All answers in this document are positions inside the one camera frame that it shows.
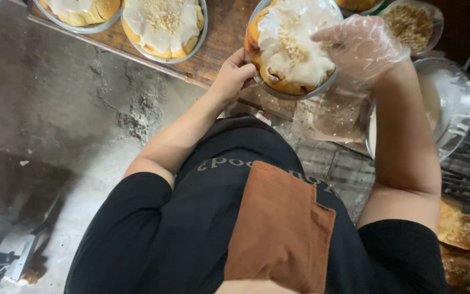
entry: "wooden table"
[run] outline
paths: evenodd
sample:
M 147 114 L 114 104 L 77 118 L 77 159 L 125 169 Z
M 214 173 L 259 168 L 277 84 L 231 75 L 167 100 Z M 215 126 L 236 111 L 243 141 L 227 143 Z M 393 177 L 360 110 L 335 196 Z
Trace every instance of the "wooden table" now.
M 144 57 L 128 40 L 120 20 L 102 32 L 84 35 L 73 33 L 49 20 L 32 0 L 28 1 L 28 18 L 170 76 L 209 88 L 225 59 L 243 46 L 246 26 L 258 3 L 259 0 L 206 0 L 208 8 L 206 39 L 195 55 L 176 64 L 159 63 Z M 239 101 L 293 120 L 295 102 L 277 99 L 264 91 L 253 93 L 253 90 L 258 88 L 247 90 Z

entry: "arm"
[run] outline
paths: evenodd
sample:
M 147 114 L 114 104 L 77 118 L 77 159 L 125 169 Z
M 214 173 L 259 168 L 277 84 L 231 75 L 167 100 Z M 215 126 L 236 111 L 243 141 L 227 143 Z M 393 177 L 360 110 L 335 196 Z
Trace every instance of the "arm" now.
M 312 36 L 339 69 L 366 81 L 376 99 L 376 180 L 357 227 L 402 219 L 437 231 L 440 163 L 410 50 L 380 17 L 351 16 Z
M 138 172 L 163 177 L 173 188 L 173 175 L 192 152 L 195 144 L 212 126 L 227 105 L 257 74 L 255 65 L 244 65 L 239 49 L 222 65 L 212 87 L 184 115 L 151 138 L 134 158 L 123 178 Z
M 376 99 L 376 179 L 357 228 L 384 219 L 410 220 L 435 233 L 440 163 L 410 61 L 393 65 L 372 84 Z

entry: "black t-shirt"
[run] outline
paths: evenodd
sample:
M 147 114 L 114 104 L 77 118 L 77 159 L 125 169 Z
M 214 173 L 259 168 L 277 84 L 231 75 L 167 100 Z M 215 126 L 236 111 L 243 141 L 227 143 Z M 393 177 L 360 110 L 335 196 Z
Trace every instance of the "black t-shirt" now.
M 250 116 L 217 120 L 175 179 L 136 173 L 108 195 L 74 257 L 65 292 L 214 293 L 253 161 L 313 184 L 336 211 L 325 293 L 446 293 L 436 235 L 404 220 L 359 230 L 338 195 L 304 175 L 295 151 Z

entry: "brown apron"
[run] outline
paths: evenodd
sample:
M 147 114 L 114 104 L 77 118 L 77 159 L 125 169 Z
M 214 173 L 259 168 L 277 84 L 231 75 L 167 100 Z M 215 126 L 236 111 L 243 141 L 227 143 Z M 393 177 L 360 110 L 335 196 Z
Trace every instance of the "brown apron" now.
M 225 280 L 272 280 L 300 293 L 323 293 L 335 216 L 317 203 L 316 185 L 253 162 L 228 247 Z

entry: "concrete floor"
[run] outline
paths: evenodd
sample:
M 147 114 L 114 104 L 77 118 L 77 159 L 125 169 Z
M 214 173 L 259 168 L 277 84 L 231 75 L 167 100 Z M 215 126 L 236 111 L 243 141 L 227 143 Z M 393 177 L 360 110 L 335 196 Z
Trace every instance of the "concrete floor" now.
M 140 147 L 204 89 L 26 19 L 0 1 L 0 251 L 20 250 L 58 198 L 52 231 L 35 254 L 36 285 L 7 280 L 0 293 L 62 293 L 96 210 Z M 326 142 L 297 139 L 307 174 L 334 185 L 356 218 L 374 179 L 372 162 Z M 28 161 L 22 166 L 20 162 Z

